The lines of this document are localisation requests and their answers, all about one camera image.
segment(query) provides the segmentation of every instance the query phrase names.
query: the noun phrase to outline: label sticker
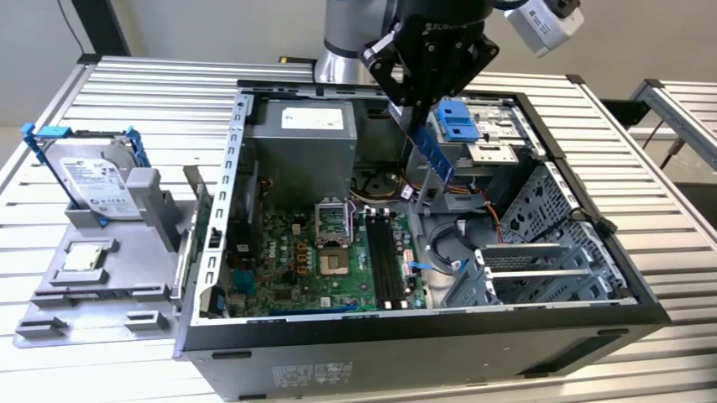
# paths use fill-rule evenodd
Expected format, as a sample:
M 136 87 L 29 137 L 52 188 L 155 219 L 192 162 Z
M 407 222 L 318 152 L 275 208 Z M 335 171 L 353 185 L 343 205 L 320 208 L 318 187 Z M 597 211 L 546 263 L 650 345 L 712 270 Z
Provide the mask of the label sticker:
M 341 109 L 287 107 L 282 111 L 282 128 L 343 130 L 345 117 Z
M 403 191 L 401 191 L 401 197 L 406 200 L 411 199 L 411 195 L 414 194 L 414 187 L 410 185 L 403 186 Z
M 107 218 L 140 217 L 115 164 L 103 159 L 71 157 L 61 158 L 59 163 L 89 210 Z
M 271 367 L 276 387 L 345 384 L 351 376 L 353 362 L 299 364 Z

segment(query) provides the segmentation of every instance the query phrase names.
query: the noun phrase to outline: motherboard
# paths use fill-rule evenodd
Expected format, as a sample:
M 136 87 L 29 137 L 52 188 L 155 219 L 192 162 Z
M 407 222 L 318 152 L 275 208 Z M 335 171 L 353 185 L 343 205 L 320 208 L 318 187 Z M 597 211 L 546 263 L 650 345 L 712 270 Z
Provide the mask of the motherboard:
M 343 214 L 337 206 L 315 211 L 267 212 L 259 261 L 232 268 L 231 316 L 425 308 L 421 273 L 407 267 L 414 260 L 407 218 L 397 213 L 382 216 L 385 227 L 378 238 L 370 234 L 377 222 L 365 212 Z M 326 242 L 327 233 L 347 233 L 350 238 L 346 243 L 345 238 L 342 243 Z M 390 251 L 390 255 L 377 258 L 379 249 Z M 383 298 L 387 287 L 398 298 L 393 306 Z

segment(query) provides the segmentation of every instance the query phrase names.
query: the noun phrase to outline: aluminum extrusion table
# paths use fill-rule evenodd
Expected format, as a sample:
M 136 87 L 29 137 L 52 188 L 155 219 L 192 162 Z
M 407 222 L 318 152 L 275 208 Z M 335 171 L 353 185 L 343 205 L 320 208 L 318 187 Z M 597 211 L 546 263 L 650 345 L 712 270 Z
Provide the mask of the aluminum extrusion table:
M 717 83 L 645 80 L 632 99 L 668 123 L 661 134 L 673 131 L 717 170 Z
M 36 125 L 143 134 L 162 187 L 191 197 L 182 165 L 219 174 L 236 79 L 311 81 L 308 65 L 104 57 L 77 65 Z M 717 234 L 580 81 L 483 73 L 475 90 L 523 92 L 669 312 L 674 326 L 565 379 L 306 400 L 437 398 L 491 402 L 717 400 Z M 186 401 L 220 398 L 174 340 L 16 349 L 12 333 L 65 230 L 67 197 L 23 145 L 0 171 L 0 400 Z

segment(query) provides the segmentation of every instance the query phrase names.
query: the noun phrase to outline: blue clip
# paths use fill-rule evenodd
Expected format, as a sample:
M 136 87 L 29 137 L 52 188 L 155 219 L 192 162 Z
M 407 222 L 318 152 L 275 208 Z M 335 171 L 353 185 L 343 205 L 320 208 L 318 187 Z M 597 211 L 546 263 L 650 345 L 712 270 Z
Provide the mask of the blue clip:
M 40 146 L 37 145 L 37 141 L 35 140 L 35 134 L 32 133 L 33 130 L 35 130 L 35 124 L 25 123 L 23 125 L 23 127 L 20 128 L 20 132 L 23 132 L 23 141 L 27 144 L 28 148 L 35 153 L 35 156 L 37 157 L 37 161 L 40 161 L 40 164 L 47 165 L 47 168 L 49 169 L 49 172 L 52 173 L 52 176 L 55 177 L 55 180 L 57 181 L 59 186 L 63 188 L 63 191 L 65 191 L 67 197 L 69 198 L 69 202 L 72 203 L 73 207 L 80 208 L 80 204 L 72 197 L 72 193 L 67 189 L 65 183 L 59 178 L 57 172 L 55 172 L 55 168 L 52 168 L 52 165 L 49 165 L 49 163 L 47 162 L 45 153 L 43 152 Z
M 151 168 L 150 159 L 147 158 L 147 153 L 144 152 L 143 137 L 132 126 L 124 131 L 124 135 L 132 143 L 132 150 L 135 151 L 135 158 L 139 166 Z
M 35 124 L 33 123 L 25 123 L 23 125 L 23 128 L 20 129 L 20 132 L 23 133 L 23 141 L 27 144 L 28 148 L 35 153 L 35 156 L 37 157 L 37 161 L 40 161 L 40 164 L 47 163 L 45 154 L 43 154 L 43 150 L 40 149 L 40 146 L 37 145 L 37 141 L 35 140 L 35 134 L 32 131 L 35 130 Z
M 44 126 L 35 136 L 41 139 L 67 139 L 67 136 L 72 136 L 72 129 L 64 126 Z
M 473 123 L 469 108 L 461 101 L 441 101 L 438 104 L 438 123 L 446 132 L 446 141 L 474 143 L 478 129 Z

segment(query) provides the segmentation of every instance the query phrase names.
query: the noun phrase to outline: small chip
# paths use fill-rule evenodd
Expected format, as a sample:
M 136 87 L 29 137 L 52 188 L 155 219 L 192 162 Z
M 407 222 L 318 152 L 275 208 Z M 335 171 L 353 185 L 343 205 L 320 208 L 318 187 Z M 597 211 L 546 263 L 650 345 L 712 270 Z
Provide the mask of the small chip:
M 291 301 L 291 290 L 275 290 L 274 299 L 275 301 Z

